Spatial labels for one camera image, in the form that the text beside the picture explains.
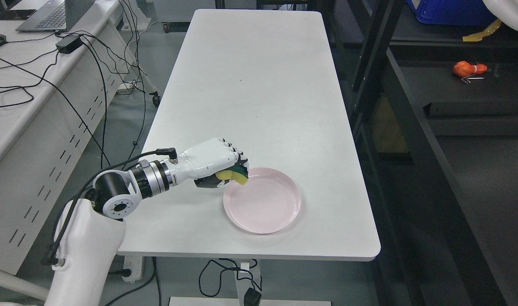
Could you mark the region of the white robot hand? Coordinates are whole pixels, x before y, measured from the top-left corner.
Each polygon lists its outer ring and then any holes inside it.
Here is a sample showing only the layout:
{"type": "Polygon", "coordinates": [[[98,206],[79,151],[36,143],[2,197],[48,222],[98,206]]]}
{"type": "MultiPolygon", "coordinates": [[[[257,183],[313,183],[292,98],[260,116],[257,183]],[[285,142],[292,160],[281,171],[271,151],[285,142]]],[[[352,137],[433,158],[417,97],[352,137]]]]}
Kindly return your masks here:
{"type": "Polygon", "coordinates": [[[211,138],[177,156],[174,164],[175,185],[192,179],[198,188],[219,188],[230,182],[215,176],[216,172],[233,166],[233,171],[249,178],[249,162],[243,151],[224,138],[211,138]]]}

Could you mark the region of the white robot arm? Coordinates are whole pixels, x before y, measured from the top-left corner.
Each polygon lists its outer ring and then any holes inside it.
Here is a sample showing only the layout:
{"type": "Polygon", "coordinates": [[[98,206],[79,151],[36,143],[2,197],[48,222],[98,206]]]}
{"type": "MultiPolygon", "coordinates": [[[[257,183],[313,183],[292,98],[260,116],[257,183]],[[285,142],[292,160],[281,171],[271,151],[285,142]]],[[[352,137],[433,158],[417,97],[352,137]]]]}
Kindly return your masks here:
{"type": "Polygon", "coordinates": [[[244,153],[211,138],[181,153],[161,148],[94,174],[61,211],[43,259],[54,271],[47,306],[97,306],[111,263],[125,236],[125,217],[144,199],[192,179],[199,188],[244,185],[244,153]]]}

